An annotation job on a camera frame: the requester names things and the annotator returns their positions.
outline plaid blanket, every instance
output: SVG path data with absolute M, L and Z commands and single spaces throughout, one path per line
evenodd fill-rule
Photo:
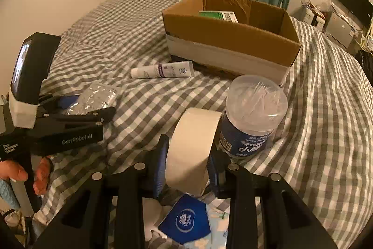
M 122 172 L 140 161 L 160 134 L 171 137 L 185 109 L 224 109 L 228 80 L 201 72 L 176 79 L 129 75 L 133 67 L 170 61 L 161 10 L 178 1 L 108 0 L 62 34 L 43 93 L 78 94 L 99 80 L 122 87 L 123 94 L 102 144 L 54 155 L 40 211 L 48 220 L 92 173 Z M 293 23 L 302 48 L 283 88 L 289 108 L 269 147 L 246 168 L 279 172 L 345 249 L 373 212 L 373 89 L 352 56 L 316 28 Z M 204 200 L 229 208 L 229 200 L 212 194 Z M 262 242 L 261 222 L 259 235 Z M 149 247 L 160 246 L 178 244 L 154 232 Z

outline black bag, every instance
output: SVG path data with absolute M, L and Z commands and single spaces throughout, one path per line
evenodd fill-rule
M 373 86 L 373 56 L 372 54 L 359 50 L 355 54 L 355 59 L 359 62 L 370 84 Z

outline clear plastic lid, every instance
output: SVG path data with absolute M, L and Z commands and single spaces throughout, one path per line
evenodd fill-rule
M 272 131 L 288 109 L 283 90 L 265 77 L 242 75 L 231 83 L 226 113 L 231 123 L 242 132 Z

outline plastic container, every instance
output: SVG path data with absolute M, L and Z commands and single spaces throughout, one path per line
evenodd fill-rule
M 250 158 L 282 121 L 288 109 L 283 90 L 261 76 L 242 75 L 228 91 L 218 148 L 232 158 Z

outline barcode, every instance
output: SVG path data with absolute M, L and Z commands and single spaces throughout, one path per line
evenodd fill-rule
M 224 13 L 224 16 L 225 16 L 225 20 L 232 21 L 230 15 L 228 13 Z
M 224 147 L 225 150 L 228 152 L 232 149 L 232 145 L 227 142 L 225 137 L 223 136 L 222 133 L 220 133 L 220 144 Z

